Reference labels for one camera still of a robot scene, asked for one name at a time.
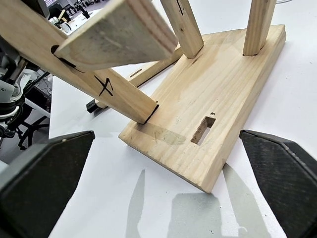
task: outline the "pine wood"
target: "pine wood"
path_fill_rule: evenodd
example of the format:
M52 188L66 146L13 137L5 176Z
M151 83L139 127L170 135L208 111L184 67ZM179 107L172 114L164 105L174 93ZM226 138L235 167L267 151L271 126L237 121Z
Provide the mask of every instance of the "pine wood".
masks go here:
M195 59L182 56L152 95L156 113L145 125L130 122L119 138L210 193L286 39L284 25L271 26L259 54L244 57L245 35L210 34Z
M55 55L86 71L163 60L177 43L149 0L111 0Z
M243 55L255 56L264 46L276 0L252 0Z
M171 57L160 61L146 63L142 68L130 74L130 76L126 79L134 86L139 87L140 85L160 73L162 70L178 61L182 55L183 51L178 45ZM95 103L99 108L104 109L107 107L106 104L99 102L98 100L95 100Z
M188 58L194 58L204 46L188 0L161 0L168 19Z
M106 103L134 121L144 123L157 107L155 101L112 69L79 72L51 53L67 36L20 0L0 1L0 35L26 59L67 83ZM111 85L102 84L109 78Z

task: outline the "white table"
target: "white table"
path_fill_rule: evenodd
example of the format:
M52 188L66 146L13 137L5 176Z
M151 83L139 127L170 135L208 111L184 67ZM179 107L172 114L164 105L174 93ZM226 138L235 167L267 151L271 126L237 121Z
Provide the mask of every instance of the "white table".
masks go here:
M153 3L167 19L159 0ZM250 3L191 1L202 34L245 28ZM273 24L286 24L287 42L244 128L294 140L317 158L317 1L277 5ZM117 71L127 76L137 67ZM151 95L168 71L142 91ZM87 113L91 99L53 81L50 137L93 130L96 139L50 238L285 237L240 139L206 195L118 139L129 119L112 109Z

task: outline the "wooden leg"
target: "wooden leg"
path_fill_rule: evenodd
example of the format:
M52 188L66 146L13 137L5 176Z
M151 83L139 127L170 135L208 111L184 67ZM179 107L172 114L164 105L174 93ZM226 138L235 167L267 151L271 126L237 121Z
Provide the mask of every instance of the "wooden leg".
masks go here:
M264 46L276 0L252 0L243 55L254 56Z
M134 86L139 87L141 84L145 83L146 81L160 73L162 70L169 67L172 63L178 61L182 55L183 51L178 45L171 57L169 57L168 59L144 64L142 68L132 73L126 78L126 80L128 80ZM98 100L95 100L95 103L99 108L107 107L106 104L99 102Z
M145 123L157 104L112 69L80 72L51 52L67 36L20 0L0 2L0 35L27 60L106 103L138 123Z
M188 0L160 0L179 44L188 58L194 58L204 46Z

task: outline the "cable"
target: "cable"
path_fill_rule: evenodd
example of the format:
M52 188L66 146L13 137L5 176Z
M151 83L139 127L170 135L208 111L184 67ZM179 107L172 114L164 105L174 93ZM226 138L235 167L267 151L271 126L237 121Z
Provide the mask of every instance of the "cable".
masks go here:
M42 75L41 77L35 79L35 80L32 81L32 82L29 82L29 83L25 86L25 88L24 88L24 90L23 90L23 95L27 94L27 93L31 90L31 88L32 88L33 86L35 86L38 82L40 82L43 78L45 78L45 77L48 76L49 74L50 74L49 72L45 72L45 73L43 73L43 75Z
M277 0L276 4L286 3L292 0Z

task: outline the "stool leg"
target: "stool leg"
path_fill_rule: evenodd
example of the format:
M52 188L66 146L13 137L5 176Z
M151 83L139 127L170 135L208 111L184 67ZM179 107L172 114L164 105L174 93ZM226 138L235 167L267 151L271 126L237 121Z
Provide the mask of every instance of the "stool leg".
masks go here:
M204 46L188 0L160 0L179 44L188 58L194 58Z

